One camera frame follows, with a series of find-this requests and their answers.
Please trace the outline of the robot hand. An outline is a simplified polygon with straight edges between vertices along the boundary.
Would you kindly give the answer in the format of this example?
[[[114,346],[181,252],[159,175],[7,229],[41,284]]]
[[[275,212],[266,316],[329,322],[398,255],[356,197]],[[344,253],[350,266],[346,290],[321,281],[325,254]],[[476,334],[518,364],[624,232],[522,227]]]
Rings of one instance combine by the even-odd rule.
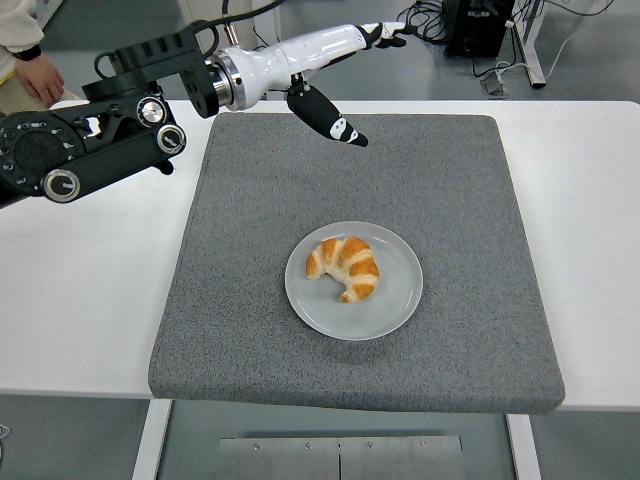
[[[232,111],[255,106],[269,91],[282,91],[289,110],[312,130],[330,140],[365,147],[367,137],[343,117],[334,104],[308,84],[317,71],[361,50],[398,48],[408,32],[402,22],[344,24],[285,40],[261,51],[227,47],[214,65],[228,84],[226,107]]]

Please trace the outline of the person's hand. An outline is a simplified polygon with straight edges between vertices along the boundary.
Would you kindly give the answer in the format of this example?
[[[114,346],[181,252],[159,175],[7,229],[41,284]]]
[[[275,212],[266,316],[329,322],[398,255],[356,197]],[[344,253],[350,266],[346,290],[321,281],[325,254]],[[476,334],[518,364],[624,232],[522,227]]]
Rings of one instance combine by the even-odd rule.
[[[31,60],[15,60],[16,75],[26,92],[45,107],[61,100],[64,79],[54,64],[41,53]]]

